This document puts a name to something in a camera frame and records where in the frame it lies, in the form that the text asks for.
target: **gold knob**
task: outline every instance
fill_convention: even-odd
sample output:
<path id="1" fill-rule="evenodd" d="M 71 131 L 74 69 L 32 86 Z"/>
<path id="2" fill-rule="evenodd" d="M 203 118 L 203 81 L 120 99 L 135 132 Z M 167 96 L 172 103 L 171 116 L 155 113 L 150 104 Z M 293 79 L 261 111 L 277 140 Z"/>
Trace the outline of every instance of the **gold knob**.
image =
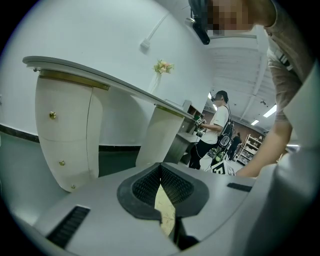
<path id="1" fill-rule="evenodd" d="M 53 120 L 53 119 L 56 119 L 56 112 L 53 112 L 53 111 L 51 111 L 50 113 L 49 113 L 49 117 Z"/>

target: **ceiling beam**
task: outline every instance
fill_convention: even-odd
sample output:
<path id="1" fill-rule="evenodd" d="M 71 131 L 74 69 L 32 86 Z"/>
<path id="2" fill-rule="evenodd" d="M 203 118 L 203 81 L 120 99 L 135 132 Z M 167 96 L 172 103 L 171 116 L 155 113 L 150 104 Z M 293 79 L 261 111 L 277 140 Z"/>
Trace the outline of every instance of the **ceiling beam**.
<path id="1" fill-rule="evenodd" d="M 268 63 L 268 60 L 267 60 L 267 55 L 266 54 L 263 54 L 261 56 L 261 61 L 260 61 L 260 68 L 259 68 L 259 73 L 258 73 L 258 77 L 256 79 L 256 82 L 255 82 L 255 86 L 254 86 L 254 89 L 253 89 L 253 93 L 252 93 L 252 96 L 248 102 L 248 104 L 246 105 L 246 108 L 240 118 L 240 121 L 245 117 L 246 113 L 248 112 L 248 110 L 250 109 L 252 103 L 255 101 L 255 98 L 257 96 L 257 93 L 260 89 L 260 86 L 261 86 L 261 82 L 262 80 L 264 79 L 264 76 L 265 76 L 265 72 L 266 72 L 266 69 L 267 69 L 267 63 Z"/>

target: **white wall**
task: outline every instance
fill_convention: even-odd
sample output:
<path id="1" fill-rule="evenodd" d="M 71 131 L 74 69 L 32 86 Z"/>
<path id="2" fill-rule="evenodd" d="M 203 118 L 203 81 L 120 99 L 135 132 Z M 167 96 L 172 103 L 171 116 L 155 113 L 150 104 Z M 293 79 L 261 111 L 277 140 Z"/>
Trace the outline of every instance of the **white wall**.
<path id="1" fill-rule="evenodd" d="M 140 49 L 155 25 L 168 11 L 152 0 L 43 0 L 15 29 L 0 62 L 0 123 L 37 134 L 35 90 L 37 73 L 22 63 L 25 56 L 48 56 L 80 63 L 147 90 L 157 59 L 175 64 L 164 74 L 158 97 L 178 105 L 191 100 L 204 108 L 212 86 L 212 61 L 199 40 L 167 16 Z M 140 145 L 154 106 L 121 91 L 105 91 L 100 143 Z"/>

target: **person's arm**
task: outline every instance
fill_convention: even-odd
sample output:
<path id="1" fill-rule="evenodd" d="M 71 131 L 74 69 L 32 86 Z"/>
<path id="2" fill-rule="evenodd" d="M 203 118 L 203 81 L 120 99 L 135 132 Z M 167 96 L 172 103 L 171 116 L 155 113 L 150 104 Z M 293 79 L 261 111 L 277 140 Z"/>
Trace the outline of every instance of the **person's arm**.
<path id="1" fill-rule="evenodd" d="M 223 127 L 221 127 L 220 125 L 216 125 L 216 124 L 200 124 L 201 128 L 207 128 L 211 131 L 215 131 L 215 132 L 221 132 Z"/>
<path id="2" fill-rule="evenodd" d="M 290 140 L 292 126 L 288 121 L 276 121 L 253 159 L 236 175 L 257 177 L 261 168 L 276 163 Z"/>

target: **cabinet door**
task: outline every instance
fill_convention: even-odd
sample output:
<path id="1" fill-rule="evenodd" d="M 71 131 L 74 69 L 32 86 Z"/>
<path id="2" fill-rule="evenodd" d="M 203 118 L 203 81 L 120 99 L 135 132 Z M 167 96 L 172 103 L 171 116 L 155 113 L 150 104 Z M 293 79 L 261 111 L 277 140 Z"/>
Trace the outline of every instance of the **cabinet door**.
<path id="1" fill-rule="evenodd" d="M 86 139 L 51 141 L 39 136 L 44 158 L 60 187 L 72 192 L 93 179 L 90 174 Z"/>
<path id="2" fill-rule="evenodd" d="M 92 90 L 84 85 L 39 77 L 35 92 L 38 135 L 60 142 L 85 139 Z"/>

